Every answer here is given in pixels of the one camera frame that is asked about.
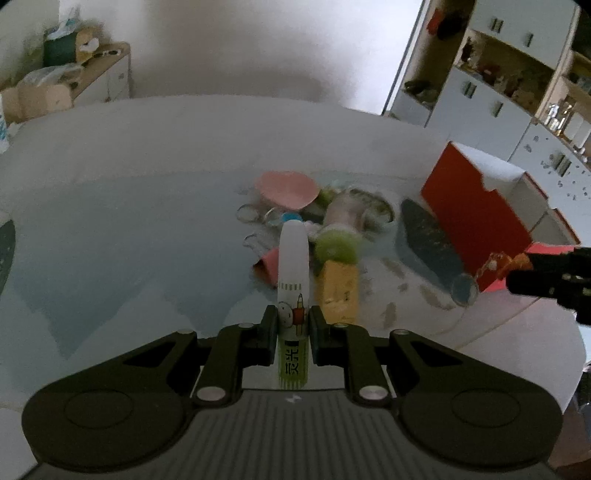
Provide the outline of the yellow cardboard box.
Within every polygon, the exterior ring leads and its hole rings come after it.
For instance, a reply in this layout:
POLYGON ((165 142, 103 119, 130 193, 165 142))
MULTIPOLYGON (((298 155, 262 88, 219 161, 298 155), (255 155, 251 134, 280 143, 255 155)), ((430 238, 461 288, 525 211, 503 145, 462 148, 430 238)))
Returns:
POLYGON ((356 265, 328 260, 315 287, 315 299, 329 324, 356 324, 359 313, 359 270, 356 265))

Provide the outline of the white green glue tube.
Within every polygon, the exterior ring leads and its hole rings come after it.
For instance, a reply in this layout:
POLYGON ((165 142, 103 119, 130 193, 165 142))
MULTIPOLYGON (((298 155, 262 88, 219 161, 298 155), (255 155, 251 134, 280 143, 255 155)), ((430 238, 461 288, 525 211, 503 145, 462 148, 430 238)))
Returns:
POLYGON ((280 317, 280 388, 299 390, 308 381, 307 315, 310 252, 304 222, 289 220, 280 232, 276 307, 280 317))

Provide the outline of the red white storage box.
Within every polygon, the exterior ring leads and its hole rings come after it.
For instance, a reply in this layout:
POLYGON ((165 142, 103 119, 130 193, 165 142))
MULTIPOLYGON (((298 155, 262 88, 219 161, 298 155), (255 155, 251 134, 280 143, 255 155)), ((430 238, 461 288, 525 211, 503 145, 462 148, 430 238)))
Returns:
MULTIPOLYGON (((457 142, 447 144, 421 194, 474 279, 492 253, 566 253, 581 243, 525 170, 457 142)), ((482 293, 505 288, 494 272, 476 283, 482 293)))

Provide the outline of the green lidded clear jar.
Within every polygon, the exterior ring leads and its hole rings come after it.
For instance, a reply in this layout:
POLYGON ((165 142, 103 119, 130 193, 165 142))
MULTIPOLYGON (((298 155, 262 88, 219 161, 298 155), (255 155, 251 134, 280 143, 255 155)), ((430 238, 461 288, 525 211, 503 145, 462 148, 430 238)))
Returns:
POLYGON ((363 202, 351 192, 335 196, 315 240, 315 258, 319 263, 356 264, 359 261, 365 213, 363 202))

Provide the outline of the pink heart-shaped dish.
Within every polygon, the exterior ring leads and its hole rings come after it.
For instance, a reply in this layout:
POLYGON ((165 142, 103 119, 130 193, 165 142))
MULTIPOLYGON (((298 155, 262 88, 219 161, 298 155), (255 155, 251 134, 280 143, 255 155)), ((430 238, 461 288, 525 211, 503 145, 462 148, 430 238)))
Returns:
POLYGON ((317 199, 314 179, 294 171, 267 171, 254 183, 263 200, 286 210, 300 211, 317 199))

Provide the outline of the white wooden sideboard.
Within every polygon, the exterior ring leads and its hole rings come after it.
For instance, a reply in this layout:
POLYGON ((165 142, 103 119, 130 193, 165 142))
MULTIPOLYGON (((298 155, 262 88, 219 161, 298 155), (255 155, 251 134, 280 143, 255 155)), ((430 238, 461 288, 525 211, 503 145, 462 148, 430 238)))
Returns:
POLYGON ((130 97, 130 45, 117 42, 101 46, 83 66, 72 89, 74 107, 108 103, 130 97))

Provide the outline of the brown cardboard box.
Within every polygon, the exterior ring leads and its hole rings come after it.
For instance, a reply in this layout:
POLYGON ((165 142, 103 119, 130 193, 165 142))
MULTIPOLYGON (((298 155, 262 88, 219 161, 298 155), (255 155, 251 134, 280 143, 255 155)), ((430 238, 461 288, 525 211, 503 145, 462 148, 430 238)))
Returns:
POLYGON ((23 86, 1 92, 3 112, 8 123, 22 123, 73 107, 67 85, 23 86))

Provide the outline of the green tissue box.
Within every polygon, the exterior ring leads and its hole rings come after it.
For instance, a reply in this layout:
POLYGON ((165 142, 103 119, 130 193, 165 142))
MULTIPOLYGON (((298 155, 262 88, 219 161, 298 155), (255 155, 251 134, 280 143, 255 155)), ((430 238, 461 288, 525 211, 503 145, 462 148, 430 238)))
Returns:
POLYGON ((87 62, 100 45, 92 28, 82 28, 43 45, 43 66, 53 67, 87 62))

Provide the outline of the blue white round keychain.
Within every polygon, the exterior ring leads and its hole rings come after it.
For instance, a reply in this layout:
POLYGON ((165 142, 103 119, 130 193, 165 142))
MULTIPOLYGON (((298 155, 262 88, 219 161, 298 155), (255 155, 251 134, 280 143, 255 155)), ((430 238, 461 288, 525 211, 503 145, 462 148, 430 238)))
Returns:
POLYGON ((284 212, 280 216, 280 221, 281 221, 281 223, 286 224, 287 222, 290 222, 290 221, 301 222, 301 221, 303 221, 303 219, 301 219, 301 215, 296 212, 284 212))

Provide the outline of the white wall cabinet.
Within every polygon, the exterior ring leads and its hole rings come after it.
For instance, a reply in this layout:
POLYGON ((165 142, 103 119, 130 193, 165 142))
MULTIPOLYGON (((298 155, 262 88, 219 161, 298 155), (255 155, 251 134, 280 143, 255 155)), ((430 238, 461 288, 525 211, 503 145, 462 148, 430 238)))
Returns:
POLYGON ((384 113, 509 159, 541 119, 579 24, 575 1, 425 1, 384 113))

